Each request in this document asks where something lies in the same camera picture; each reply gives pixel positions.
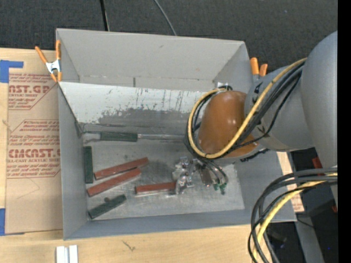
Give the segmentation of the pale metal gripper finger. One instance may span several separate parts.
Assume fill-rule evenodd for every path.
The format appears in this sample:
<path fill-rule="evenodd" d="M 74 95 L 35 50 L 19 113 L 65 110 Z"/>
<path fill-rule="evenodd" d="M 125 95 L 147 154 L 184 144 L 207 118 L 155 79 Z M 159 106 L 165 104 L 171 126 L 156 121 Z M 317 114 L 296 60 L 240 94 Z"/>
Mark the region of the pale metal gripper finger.
<path fill-rule="evenodd" d="M 175 165 L 175 170 L 172 172 L 172 178 L 178 179 L 185 175 L 191 177 L 193 174 L 193 160 L 189 157 L 180 157 L 179 162 Z"/>
<path fill-rule="evenodd" d="M 186 188 L 193 187 L 193 177 L 190 175 L 181 175 L 175 183 L 175 193 L 182 194 Z"/>

